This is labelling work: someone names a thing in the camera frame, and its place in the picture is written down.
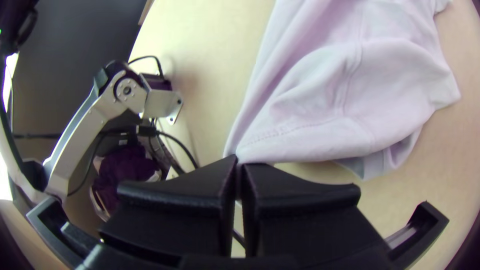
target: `black cable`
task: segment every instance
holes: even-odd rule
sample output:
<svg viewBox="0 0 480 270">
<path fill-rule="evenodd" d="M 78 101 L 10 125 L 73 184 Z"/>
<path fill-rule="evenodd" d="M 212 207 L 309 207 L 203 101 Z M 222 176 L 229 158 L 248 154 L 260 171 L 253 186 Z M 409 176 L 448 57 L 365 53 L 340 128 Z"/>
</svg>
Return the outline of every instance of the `black cable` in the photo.
<svg viewBox="0 0 480 270">
<path fill-rule="evenodd" d="M 105 139 L 105 137 L 108 135 L 109 133 L 108 132 L 105 132 L 103 133 L 100 138 L 98 139 L 98 141 L 96 142 L 96 145 L 95 147 L 93 148 L 92 152 L 91 152 L 91 156 L 90 156 L 90 159 L 89 159 L 89 162 L 88 162 L 88 165 L 86 167 L 86 170 L 85 170 L 85 174 L 83 175 L 83 179 L 80 183 L 80 185 L 75 188 L 73 191 L 70 191 L 68 194 L 67 194 L 67 197 L 70 197 L 72 196 L 73 194 L 77 193 L 85 184 L 85 182 L 87 181 L 87 178 L 89 176 L 89 172 L 90 172 L 90 168 L 92 167 L 92 163 L 94 162 L 94 158 L 95 158 L 95 153 L 97 153 L 97 150 L 99 149 L 99 146 L 100 144 L 102 143 L 102 141 Z"/>
<path fill-rule="evenodd" d="M 193 164 L 193 167 L 195 169 L 198 169 L 199 168 L 199 165 L 197 164 L 197 162 L 195 161 L 195 158 L 194 156 L 190 153 L 190 151 L 185 147 L 185 145 L 179 141 L 177 138 L 175 138 L 174 136 L 168 134 L 168 133 L 165 133 L 163 131 L 160 131 L 160 130 L 157 130 L 156 131 L 158 133 L 158 135 L 156 136 L 156 139 L 158 140 L 159 143 L 161 143 L 161 140 L 160 140 L 160 136 L 159 135 L 162 135 L 162 136 L 165 136 L 171 140 L 173 140 L 178 146 L 180 146 L 183 151 L 185 152 L 185 154 L 188 156 L 188 158 L 190 159 L 191 163 Z"/>
<path fill-rule="evenodd" d="M 129 133 L 131 130 L 127 128 L 118 128 L 111 129 L 108 131 L 100 131 L 98 135 L 106 134 L 107 136 L 119 136 L 121 133 Z M 43 133 L 43 134 L 13 134 L 14 139 L 48 139 L 48 140 L 59 140 L 63 133 Z"/>
<path fill-rule="evenodd" d="M 236 229 L 233 229 L 233 238 L 245 249 L 245 238 Z"/>
<path fill-rule="evenodd" d="M 158 67 L 158 72 L 160 73 L 159 76 L 164 79 L 164 72 L 162 71 L 162 65 L 160 64 L 160 60 L 158 57 L 156 57 L 155 55 L 147 55 L 147 56 L 142 56 L 142 57 L 138 57 L 138 58 L 135 58 L 133 59 L 132 61 L 128 62 L 128 64 L 132 64 L 132 63 L 135 63 L 139 60 L 142 60 L 142 59 L 146 59 L 146 58 L 153 58 L 155 59 L 155 62 L 156 62 L 156 66 Z"/>
<path fill-rule="evenodd" d="M 154 127 L 156 129 L 156 122 L 157 122 L 157 119 L 152 119 L 150 121 L 150 126 L 151 127 Z M 175 172 L 179 175 L 183 175 L 185 174 L 185 171 L 184 169 L 182 169 L 182 167 L 180 167 L 180 165 L 178 164 L 178 162 L 174 159 L 174 157 L 172 156 L 172 154 L 170 154 L 169 150 L 165 148 L 165 145 L 162 141 L 158 141 L 158 145 L 160 146 L 160 148 L 158 150 L 155 150 L 154 149 L 154 146 L 152 144 L 152 137 L 148 137 L 148 143 L 150 144 L 150 148 L 151 150 L 153 151 L 153 154 L 155 155 L 155 157 L 161 161 L 162 159 L 157 155 L 157 151 L 158 150 L 161 150 L 163 152 L 163 156 L 166 157 L 166 159 L 168 160 L 168 163 L 170 164 L 170 166 L 175 170 Z"/>
</svg>

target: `robotic arm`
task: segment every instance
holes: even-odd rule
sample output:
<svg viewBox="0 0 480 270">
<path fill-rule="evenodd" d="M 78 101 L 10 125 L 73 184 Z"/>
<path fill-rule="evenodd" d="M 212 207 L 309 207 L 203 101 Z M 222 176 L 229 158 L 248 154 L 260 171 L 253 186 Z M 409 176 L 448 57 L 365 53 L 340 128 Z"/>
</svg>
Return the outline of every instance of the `robotic arm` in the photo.
<svg viewBox="0 0 480 270">
<path fill-rule="evenodd" d="M 35 203 L 45 197 L 38 192 L 64 202 L 75 168 L 108 121 L 130 110 L 144 118 L 166 117 L 173 124 L 182 105 L 182 98 L 172 91 L 171 83 L 162 74 L 136 74 L 126 63 L 113 61 L 94 77 L 90 95 L 63 131 L 42 169 L 39 164 L 30 164 L 36 167 L 34 171 L 42 173 L 28 181 L 20 173 L 13 181 Z"/>
</svg>

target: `purple cloth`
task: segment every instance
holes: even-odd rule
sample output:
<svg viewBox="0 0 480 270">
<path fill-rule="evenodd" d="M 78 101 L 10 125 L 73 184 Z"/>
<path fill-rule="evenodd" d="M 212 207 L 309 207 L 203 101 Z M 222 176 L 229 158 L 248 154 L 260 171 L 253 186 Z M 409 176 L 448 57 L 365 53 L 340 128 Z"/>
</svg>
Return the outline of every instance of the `purple cloth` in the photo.
<svg viewBox="0 0 480 270">
<path fill-rule="evenodd" d="M 159 165 L 145 156 L 142 145 L 126 145 L 107 156 L 101 162 L 99 175 L 92 185 L 93 193 L 98 193 L 109 213 L 112 213 L 119 203 L 117 187 L 122 181 L 146 181 Z"/>
</svg>

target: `gray wall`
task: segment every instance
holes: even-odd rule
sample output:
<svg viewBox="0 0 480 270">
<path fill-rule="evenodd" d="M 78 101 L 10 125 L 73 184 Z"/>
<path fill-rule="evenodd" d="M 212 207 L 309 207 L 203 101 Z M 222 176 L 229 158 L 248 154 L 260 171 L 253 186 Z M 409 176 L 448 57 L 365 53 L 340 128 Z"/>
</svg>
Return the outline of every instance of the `gray wall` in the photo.
<svg viewBox="0 0 480 270">
<path fill-rule="evenodd" d="M 40 0 L 39 19 L 20 49 L 13 78 L 14 133 L 59 133 L 88 96 L 94 74 L 111 60 L 128 60 L 146 0 Z M 17 140 L 22 158 L 43 161 L 54 140 Z M 70 189 L 80 184 L 87 155 Z M 70 220 L 95 235 L 101 224 L 88 187 L 95 173 L 64 205 Z"/>
</svg>

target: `metal bracket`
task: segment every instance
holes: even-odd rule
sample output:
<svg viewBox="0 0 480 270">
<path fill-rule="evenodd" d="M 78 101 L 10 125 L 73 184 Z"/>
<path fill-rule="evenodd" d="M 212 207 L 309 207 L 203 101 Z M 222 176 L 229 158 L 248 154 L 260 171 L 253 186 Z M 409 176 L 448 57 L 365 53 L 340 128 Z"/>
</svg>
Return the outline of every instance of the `metal bracket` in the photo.
<svg viewBox="0 0 480 270">
<path fill-rule="evenodd" d="M 184 104 L 178 92 L 174 92 L 172 84 L 158 75 L 141 73 L 148 95 L 143 117 L 166 118 L 170 125 L 175 124 Z"/>
</svg>

